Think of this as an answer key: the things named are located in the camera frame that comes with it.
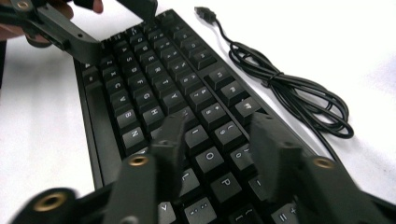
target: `white surface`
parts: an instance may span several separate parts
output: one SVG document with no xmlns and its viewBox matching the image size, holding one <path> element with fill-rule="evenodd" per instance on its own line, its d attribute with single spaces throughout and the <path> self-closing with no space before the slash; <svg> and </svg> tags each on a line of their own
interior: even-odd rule
<svg viewBox="0 0 396 224">
<path fill-rule="evenodd" d="M 103 15 L 78 9 L 73 22 L 97 39 L 140 22 L 116 1 L 104 2 Z M 355 136 L 329 141 L 364 191 L 396 203 L 394 1 L 159 2 L 158 12 L 174 8 L 229 62 L 226 43 L 216 28 L 196 18 L 197 6 L 210 7 L 231 39 L 261 51 L 284 73 L 314 80 L 341 96 Z M 312 148 L 325 154 L 271 93 L 248 81 Z M 54 47 L 34 49 L 23 38 L 8 41 L 0 95 L 0 223 L 44 189 L 89 193 L 90 167 L 71 58 Z"/>
</svg>

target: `black cable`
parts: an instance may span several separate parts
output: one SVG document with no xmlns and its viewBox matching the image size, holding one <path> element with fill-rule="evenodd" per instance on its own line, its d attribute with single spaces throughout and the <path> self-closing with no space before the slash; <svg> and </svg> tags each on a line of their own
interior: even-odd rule
<svg viewBox="0 0 396 224">
<path fill-rule="evenodd" d="M 332 158 L 341 161 L 322 133 L 330 133 L 340 138 L 351 138 L 353 129 L 347 123 L 347 104 L 336 94 L 327 91 L 316 82 L 300 77 L 292 77 L 280 72 L 260 52 L 228 38 L 216 19 L 216 14 L 206 7 L 196 7 L 195 11 L 209 24 L 219 27 L 221 36 L 230 43 L 229 56 L 233 63 L 248 75 L 259 78 L 262 85 L 270 88 L 276 99 L 300 122 L 304 123 L 327 148 Z"/>
</svg>

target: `spacebar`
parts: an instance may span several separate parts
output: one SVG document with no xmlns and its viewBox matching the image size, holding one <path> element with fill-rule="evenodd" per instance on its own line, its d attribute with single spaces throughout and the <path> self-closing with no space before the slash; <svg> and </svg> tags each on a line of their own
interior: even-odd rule
<svg viewBox="0 0 396 224">
<path fill-rule="evenodd" d="M 108 115 L 103 85 L 99 82 L 91 84 L 86 95 L 103 184 L 107 185 L 117 178 L 120 152 Z"/>
</svg>

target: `cable plug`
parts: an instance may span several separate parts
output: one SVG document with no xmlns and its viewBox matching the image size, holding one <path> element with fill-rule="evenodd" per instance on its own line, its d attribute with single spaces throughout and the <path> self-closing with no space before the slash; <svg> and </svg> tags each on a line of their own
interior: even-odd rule
<svg viewBox="0 0 396 224">
<path fill-rule="evenodd" d="M 211 25 L 216 21 L 216 14 L 207 7 L 196 7 L 195 12 L 201 19 Z"/>
</svg>

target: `keyboard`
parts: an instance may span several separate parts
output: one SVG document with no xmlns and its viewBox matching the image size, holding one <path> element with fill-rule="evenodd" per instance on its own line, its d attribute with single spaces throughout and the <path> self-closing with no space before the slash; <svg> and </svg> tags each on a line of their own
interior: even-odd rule
<svg viewBox="0 0 396 224">
<path fill-rule="evenodd" d="M 174 10 L 114 34 L 102 51 L 100 64 L 75 60 L 97 189 L 179 113 L 187 126 L 182 190 L 159 204 L 159 223 L 297 223 L 293 203 L 268 203 L 261 188 L 249 151 L 252 114 L 295 133 Z"/>
</svg>

